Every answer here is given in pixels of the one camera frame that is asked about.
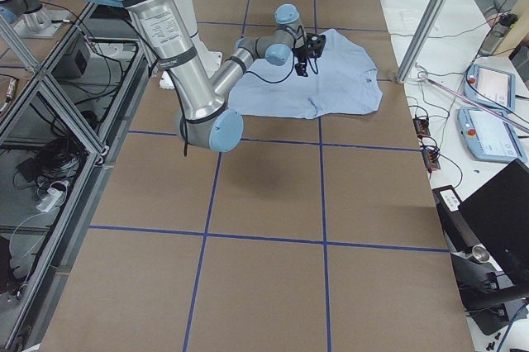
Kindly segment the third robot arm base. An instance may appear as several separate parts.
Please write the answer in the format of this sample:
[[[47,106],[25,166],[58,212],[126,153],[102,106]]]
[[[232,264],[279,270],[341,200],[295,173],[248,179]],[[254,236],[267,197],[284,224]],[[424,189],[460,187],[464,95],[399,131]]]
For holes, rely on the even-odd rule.
[[[1,16],[22,38],[51,39],[70,20],[68,10],[53,10],[41,0],[1,0]]]

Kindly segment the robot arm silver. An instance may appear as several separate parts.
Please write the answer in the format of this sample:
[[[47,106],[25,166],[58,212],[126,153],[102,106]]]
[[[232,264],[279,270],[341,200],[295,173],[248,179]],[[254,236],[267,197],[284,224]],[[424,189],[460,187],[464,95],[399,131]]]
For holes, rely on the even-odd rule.
[[[198,39],[189,29],[195,27],[191,0],[85,0],[126,9],[138,36],[151,50],[179,98],[179,134],[185,145],[216,152],[233,150],[241,140],[244,121],[227,106],[229,92],[257,59],[280,66],[294,60],[292,70],[306,76],[307,63],[322,55],[325,36],[308,33],[297,8],[280,6],[277,26],[270,36],[243,38],[234,53],[213,75],[207,74],[199,56]]]

